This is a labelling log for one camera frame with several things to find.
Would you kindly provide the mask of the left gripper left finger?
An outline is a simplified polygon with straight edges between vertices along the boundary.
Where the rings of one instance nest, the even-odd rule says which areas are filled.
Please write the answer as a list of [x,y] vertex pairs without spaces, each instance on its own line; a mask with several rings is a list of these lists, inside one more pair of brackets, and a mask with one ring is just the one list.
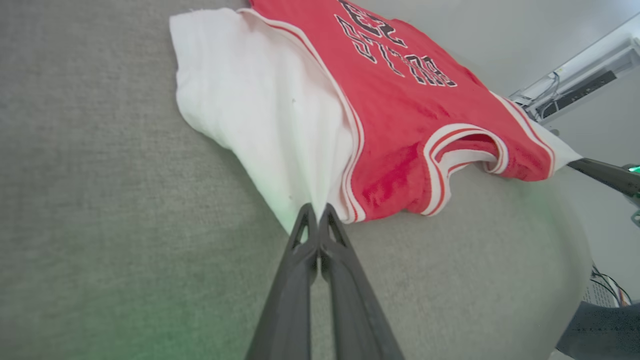
[[311,285],[317,276],[318,225],[311,203],[300,208],[286,242],[247,360],[310,360]]

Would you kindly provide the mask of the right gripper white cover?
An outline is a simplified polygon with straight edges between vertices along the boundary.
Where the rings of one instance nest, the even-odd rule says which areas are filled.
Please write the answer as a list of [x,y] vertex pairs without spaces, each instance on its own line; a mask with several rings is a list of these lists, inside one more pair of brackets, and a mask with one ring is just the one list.
[[640,227],[639,164],[626,164],[620,167],[590,158],[581,158],[569,162],[567,166],[627,196],[637,208],[631,215],[631,221],[638,228]]

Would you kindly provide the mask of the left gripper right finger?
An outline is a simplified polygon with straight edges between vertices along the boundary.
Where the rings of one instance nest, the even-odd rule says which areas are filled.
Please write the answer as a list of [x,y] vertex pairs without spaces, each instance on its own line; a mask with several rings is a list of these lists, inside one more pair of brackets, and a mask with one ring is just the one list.
[[337,360],[403,360],[382,310],[338,214],[327,204],[319,221],[321,273],[330,287]]

